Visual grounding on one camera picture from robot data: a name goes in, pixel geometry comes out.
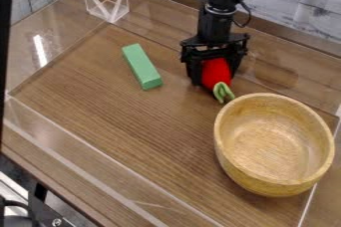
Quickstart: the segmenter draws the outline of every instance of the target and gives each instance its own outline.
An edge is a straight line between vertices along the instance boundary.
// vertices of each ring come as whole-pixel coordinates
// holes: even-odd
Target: wooden tabletop
[[[80,1],[60,0],[15,26],[12,60],[32,52],[32,41],[15,44],[28,42],[20,29],[30,26],[35,32],[59,28],[60,50],[52,49],[58,57],[35,74],[12,62],[21,80],[13,78],[19,86],[7,102],[5,155],[103,226],[294,226],[309,192],[256,196],[219,168],[213,123],[221,105],[190,84],[178,60],[197,10],[169,0],[130,0],[131,13],[110,25],[82,12]],[[254,29],[245,32],[250,51],[235,94],[288,95],[317,110],[333,130],[340,60]],[[149,92],[122,56],[132,43],[142,44],[165,80]]]

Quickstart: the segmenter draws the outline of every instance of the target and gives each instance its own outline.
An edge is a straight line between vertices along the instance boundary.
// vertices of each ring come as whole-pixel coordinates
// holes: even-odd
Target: green foam block
[[[134,70],[134,74],[141,82],[143,90],[159,87],[163,84],[162,76],[141,44],[132,44],[126,46],[123,48],[123,54]]]

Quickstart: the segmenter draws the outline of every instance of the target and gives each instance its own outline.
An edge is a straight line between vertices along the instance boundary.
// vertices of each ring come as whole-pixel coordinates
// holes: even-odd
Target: green handle
[[[219,82],[215,84],[213,94],[221,104],[223,104],[226,98],[229,98],[230,100],[235,99],[235,95],[225,82]]]

